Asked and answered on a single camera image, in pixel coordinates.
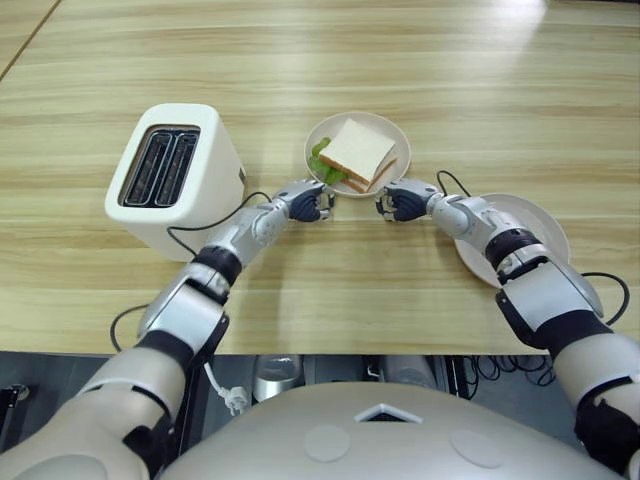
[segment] bread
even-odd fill
[[[348,118],[331,143],[320,152],[320,161],[344,173],[343,183],[366,193],[396,162],[395,142]]]

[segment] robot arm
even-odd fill
[[[326,208],[319,206],[325,195]],[[215,230],[147,308],[139,342],[107,361],[42,430],[0,456],[2,479],[149,479],[164,463],[186,373],[208,358],[229,319],[224,304],[240,271],[289,219],[327,218],[333,193],[299,181]]]
[[[589,454],[618,473],[632,457],[638,461],[640,346],[602,323],[600,299],[582,275],[482,198],[445,196],[402,179],[379,193],[376,206],[390,221],[430,215],[449,236],[482,252],[498,274],[496,302],[516,336],[553,358]]]

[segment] toaster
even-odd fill
[[[133,130],[105,198],[107,215],[169,260],[191,254],[168,227],[199,227],[242,201],[245,169],[220,115],[208,105],[165,103]],[[209,230],[179,232],[196,252]]]

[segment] green lettuce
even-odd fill
[[[323,148],[331,143],[331,139],[329,137],[324,137],[320,143],[317,143],[311,149],[311,156],[309,157],[309,166],[311,169],[316,172],[318,177],[327,185],[333,185],[334,183],[339,182],[340,180],[344,180],[348,178],[348,175],[337,168],[333,168],[331,165],[327,165],[322,160],[320,160],[320,152]]]

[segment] black cable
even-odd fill
[[[524,376],[527,381],[537,387],[548,387],[551,385],[555,379],[556,375],[553,372],[553,362],[547,363],[549,357],[543,357],[545,370],[538,376],[538,378],[533,379],[531,372],[525,372]]]
[[[482,358],[483,357],[476,357],[476,367],[478,369],[478,374],[485,380],[489,380],[490,382],[495,382],[500,378],[500,373],[501,373],[500,365],[498,365],[498,362],[493,355],[487,356],[486,358],[489,360],[489,362],[491,363],[491,366],[493,367],[490,373],[487,373],[482,369],[482,365],[480,363],[482,361]]]
[[[111,345],[113,345],[113,348],[116,349],[116,352],[122,351],[122,348],[118,343],[118,339],[116,338],[116,327],[118,326],[118,322],[120,321],[120,319],[125,315],[129,315],[136,310],[142,310],[143,308],[147,308],[148,306],[149,304],[146,303],[144,305],[137,305],[135,307],[127,308],[124,312],[120,312],[118,315],[116,315],[116,318],[113,319],[113,321],[111,322],[111,326],[109,327],[109,336],[111,337]]]
[[[616,323],[618,319],[624,314],[624,312],[627,311],[627,307],[629,306],[629,298],[631,297],[631,292],[629,292],[629,286],[627,285],[627,283],[624,280],[622,280],[620,277],[612,273],[586,272],[586,273],[583,273],[582,276],[610,278],[611,280],[615,280],[616,282],[618,282],[618,285],[622,287],[622,295],[623,295],[622,305],[620,305],[620,308],[618,309],[616,314],[613,317],[611,317],[609,321],[605,322],[607,325],[613,325],[614,323]]]
[[[531,364],[533,360],[539,358],[539,363]],[[471,400],[478,391],[480,379],[495,382],[500,378],[502,373],[513,373],[516,371],[523,372],[527,381],[538,387],[546,387],[551,385],[556,377],[553,372],[553,362],[546,355],[533,355],[518,358],[516,355],[467,355],[463,357],[463,361],[469,362],[469,367],[465,371],[471,371],[472,380],[467,380],[467,385],[472,387],[469,393]]]
[[[465,355],[464,357],[462,357],[463,365],[465,360],[468,360],[469,363],[471,364],[471,372],[474,375],[473,380],[467,380],[467,386],[470,385],[473,387],[473,389],[469,392],[469,396],[467,397],[467,400],[471,400],[473,397],[476,396],[476,393],[478,392],[478,384],[480,383],[480,377],[478,376],[478,369],[475,367],[474,357],[471,355]]]
[[[436,178],[438,179],[438,184],[440,185],[440,189],[442,190],[442,193],[444,193],[445,195],[448,195],[447,188],[444,186],[444,183],[442,182],[442,178],[440,177],[441,175],[447,175],[454,182],[456,182],[458,187],[460,187],[460,190],[462,190],[467,197],[471,196],[471,194],[469,193],[469,190],[464,188],[464,185],[460,180],[458,180],[458,177],[456,177],[453,173],[447,170],[438,170],[438,173],[436,173]]]
[[[242,203],[238,206],[238,208],[236,208],[233,212],[231,212],[229,215],[227,215],[226,217],[224,217],[222,220],[218,220],[217,222],[213,222],[210,223],[209,225],[203,225],[201,227],[167,227],[167,234],[178,244],[180,245],[182,248],[184,248],[185,250],[187,250],[189,253],[191,253],[191,255],[193,255],[194,257],[197,255],[196,251],[191,248],[189,245],[187,245],[186,243],[184,243],[182,240],[180,240],[175,233],[173,233],[173,230],[177,230],[179,232],[197,232],[200,230],[207,230],[209,228],[213,228],[213,227],[217,227],[218,225],[220,225],[221,223],[226,222],[227,220],[229,220],[231,217],[233,217],[236,213],[238,213],[238,211],[240,211],[241,208],[243,208],[247,202],[249,200],[251,200],[253,197],[257,196],[257,195],[262,195],[264,198],[267,199],[268,202],[271,201],[271,197],[269,195],[267,195],[264,192],[253,192],[251,195],[249,195],[247,198],[245,198]]]

